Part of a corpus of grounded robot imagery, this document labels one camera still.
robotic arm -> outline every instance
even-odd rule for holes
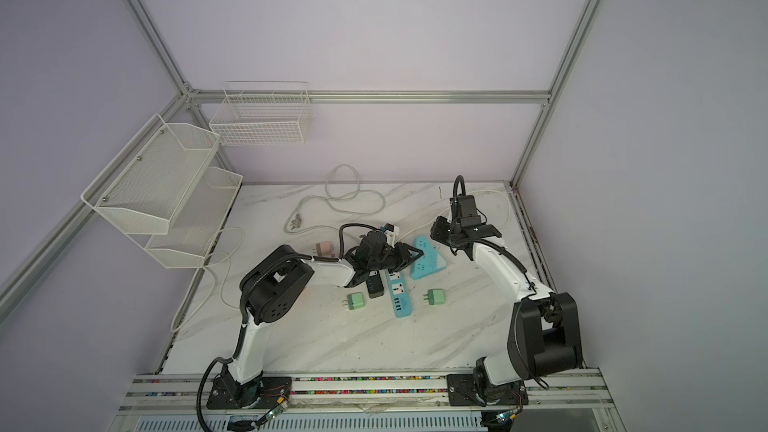
[[[477,361],[472,377],[473,401],[481,405],[503,404],[501,399],[510,390],[520,390],[523,380],[541,383],[541,376],[580,367],[581,336],[571,295],[553,292],[506,250],[502,234],[481,220],[475,197],[466,195],[461,176],[454,183],[450,204],[451,219],[437,217],[430,236],[449,246],[453,254],[464,252],[513,303],[507,350]],[[344,254],[342,231],[347,227],[371,231],[359,246]],[[204,377],[205,381],[216,362],[223,364],[219,381],[230,398],[226,408],[259,407],[260,392],[264,389],[264,352],[272,323],[291,309],[304,287],[354,287],[371,273],[384,269],[399,272],[423,255],[417,248],[395,243],[396,228],[389,224],[381,229],[346,224],[339,236],[338,259],[299,254],[291,246],[281,245],[243,278],[243,321],[235,352],[230,359],[215,359]],[[204,381],[198,390],[197,416],[204,430],[208,430],[200,410]]]

table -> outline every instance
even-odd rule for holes
[[[338,227],[346,222],[373,226],[391,223],[406,232],[433,220],[448,206],[452,193],[452,182],[363,184],[362,187],[384,194],[387,204],[381,212],[374,216],[340,214],[322,201],[312,201],[302,208],[302,227]],[[353,190],[354,185],[331,185],[330,189],[338,196]],[[504,183],[467,183],[468,193],[479,189],[504,191]],[[226,220],[227,227],[242,228],[245,237],[231,257],[230,273],[222,291],[225,301],[238,303],[242,277],[278,245],[289,244],[297,252],[314,253],[315,244],[332,241],[338,252],[338,234],[334,231],[317,229],[302,235],[283,232],[286,218],[307,195],[324,195],[322,185],[242,187]],[[525,267],[534,270],[528,247],[509,207],[509,198],[505,202],[500,194],[485,193],[476,196],[476,200],[478,208],[488,216],[488,223],[499,227],[509,251]],[[377,196],[361,193],[339,207],[373,211],[379,203]],[[507,210],[512,216],[501,228]],[[429,227],[410,234],[406,242],[413,244],[419,234],[428,236]],[[239,239],[238,231],[223,232],[216,250],[228,252]],[[352,242],[353,239],[346,240],[346,246],[356,245]],[[504,302],[490,277],[466,255],[454,256],[446,246],[431,242],[448,266],[417,281],[410,279],[410,268],[403,271],[413,308],[410,317],[395,318],[389,292],[369,299],[365,284],[355,288],[306,288],[290,312],[275,322],[264,370],[295,373],[466,369],[474,366],[478,358],[504,350],[512,304]],[[217,261],[222,256],[224,254],[217,254],[212,259]],[[225,306],[219,297],[226,263],[215,265],[211,270],[216,275],[216,289],[179,331],[164,363],[163,374],[201,374],[213,358],[229,357],[234,349],[240,313]],[[197,307],[210,285],[210,276],[206,274],[189,310]],[[423,295],[430,288],[443,289],[446,303],[428,305]],[[342,301],[353,292],[363,292],[366,305],[350,311]]]

white wire basket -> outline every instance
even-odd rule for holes
[[[90,202],[91,184],[81,196],[126,235],[168,234],[219,148],[214,132],[152,120],[160,127],[106,192]]]
[[[305,82],[225,82],[210,129],[225,146],[304,143],[312,123]]]
[[[152,235],[144,250],[166,268],[199,268],[224,224],[243,176],[208,167],[168,234]]]

triangular blue power strip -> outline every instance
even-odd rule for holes
[[[416,240],[413,241],[413,246],[424,251],[424,255],[411,264],[411,278],[413,280],[419,280],[429,274],[440,272],[448,266],[446,260],[440,254],[437,254],[435,248],[424,235],[416,237]]]

blue power strip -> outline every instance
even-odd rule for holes
[[[408,317],[411,314],[411,301],[408,298],[406,283],[402,280],[400,272],[386,271],[386,281],[389,284],[389,297],[392,298],[395,317]]]

